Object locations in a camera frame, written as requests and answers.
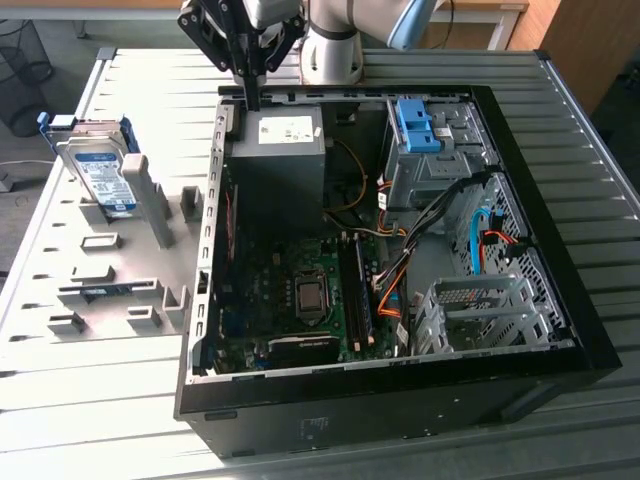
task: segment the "blue drive bay latch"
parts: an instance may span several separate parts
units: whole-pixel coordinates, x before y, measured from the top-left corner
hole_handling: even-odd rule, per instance
[[[441,150],[431,129],[431,115],[424,102],[416,98],[401,98],[397,102],[398,122],[407,139],[409,153],[437,153]]]

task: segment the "motherboard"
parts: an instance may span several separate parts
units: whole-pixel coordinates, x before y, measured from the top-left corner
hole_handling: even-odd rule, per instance
[[[255,371],[392,356],[392,324],[372,307],[372,236],[250,242],[226,285],[218,366]],[[233,291],[243,292],[234,295]]]

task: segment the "wire basket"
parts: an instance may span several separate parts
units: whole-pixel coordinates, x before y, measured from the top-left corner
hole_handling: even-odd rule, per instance
[[[38,115],[49,110],[39,84],[52,71],[33,22],[0,21],[0,120],[16,137],[38,133]]]
[[[40,85],[53,66],[31,20],[0,20],[0,53],[25,85]]]

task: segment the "desk leg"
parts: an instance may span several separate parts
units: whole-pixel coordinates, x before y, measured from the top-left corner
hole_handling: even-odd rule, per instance
[[[487,50],[506,50],[513,29],[518,21],[520,12],[504,12],[500,22],[496,25]]]
[[[72,20],[76,38],[87,38],[86,20]]]

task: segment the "blue clip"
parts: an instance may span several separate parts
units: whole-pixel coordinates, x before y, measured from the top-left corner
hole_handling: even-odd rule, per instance
[[[415,98],[398,100],[398,121],[407,139],[409,153],[437,153],[441,150],[431,130],[431,116],[424,108],[424,102]]]
[[[136,136],[133,134],[131,120],[129,120],[127,117],[122,117],[122,120],[120,120],[120,131],[124,135],[125,139],[127,139],[127,147],[129,148],[129,153],[140,153],[138,140],[136,140]]]
[[[56,151],[56,147],[53,145],[53,143],[47,136],[47,132],[49,131],[50,118],[51,117],[49,117],[49,114],[47,112],[42,112],[40,113],[40,115],[38,115],[38,131],[44,137],[46,142],[49,144],[49,148],[51,148],[51,151],[53,152],[53,154],[58,155],[58,152]]]

